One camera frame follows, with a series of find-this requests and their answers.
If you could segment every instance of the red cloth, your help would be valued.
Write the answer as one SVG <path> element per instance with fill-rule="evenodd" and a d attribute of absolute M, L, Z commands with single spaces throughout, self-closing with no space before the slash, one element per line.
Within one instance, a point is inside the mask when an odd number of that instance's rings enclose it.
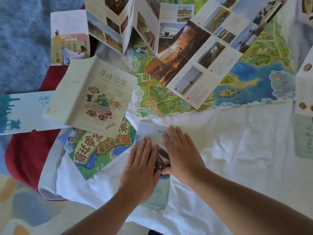
<path fill-rule="evenodd" d="M 96 51 L 98 41 L 90 38 L 90 55 Z M 50 66 L 40 91 L 55 90 L 68 66 Z M 60 129 L 14 134 L 5 152 L 9 173 L 38 192 L 38 182 L 49 151 Z"/>

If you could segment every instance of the river on map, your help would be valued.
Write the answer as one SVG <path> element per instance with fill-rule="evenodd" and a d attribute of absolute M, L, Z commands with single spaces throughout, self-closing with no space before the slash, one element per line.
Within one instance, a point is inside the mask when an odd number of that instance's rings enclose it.
<path fill-rule="evenodd" d="M 243 82 L 248 82 L 258 78 L 258 82 L 254 86 L 249 86 L 244 90 L 229 87 L 229 86 L 218 86 L 214 90 L 214 98 L 216 99 L 216 106 L 220 106 L 223 102 L 231 102 L 234 105 L 244 105 L 247 103 L 252 103 L 254 101 L 261 102 L 263 98 L 270 98 L 276 100 L 277 98 L 273 96 L 273 89 L 271 87 L 271 80 L 269 75 L 271 71 L 286 71 L 292 74 L 287 70 L 283 63 L 281 62 L 272 62 L 268 66 L 255 67 L 253 64 L 247 64 L 245 62 L 238 62 L 231 69 L 230 73 L 232 75 L 238 76 L 239 80 Z M 217 96 L 218 91 L 225 89 L 233 89 L 236 93 L 230 98 L 220 98 Z"/>

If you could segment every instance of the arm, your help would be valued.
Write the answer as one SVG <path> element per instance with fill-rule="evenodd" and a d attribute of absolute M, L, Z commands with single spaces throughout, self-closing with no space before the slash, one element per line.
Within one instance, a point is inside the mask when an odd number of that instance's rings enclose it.
<path fill-rule="evenodd" d="M 154 173 L 158 146 L 151 139 L 143 140 L 138 150 L 132 147 L 127 165 L 119 182 L 117 193 L 100 209 L 62 233 L 62 235 L 114 235 L 117 234 L 130 213 L 153 193 L 160 171 Z"/>
<path fill-rule="evenodd" d="M 312 234 L 313 221 L 268 196 L 227 180 L 209 169 L 188 134 L 169 128 L 164 141 L 174 175 L 205 201 L 233 234 Z"/>

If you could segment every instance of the beige booklet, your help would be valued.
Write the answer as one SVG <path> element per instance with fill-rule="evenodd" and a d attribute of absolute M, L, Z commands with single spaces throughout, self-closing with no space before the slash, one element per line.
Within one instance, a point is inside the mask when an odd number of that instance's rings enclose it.
<path fill-rule="evenodd" d="M 86 131 L 116 138 L 137 78 L 97 56 L 73 59 L 44 116 Z"/>

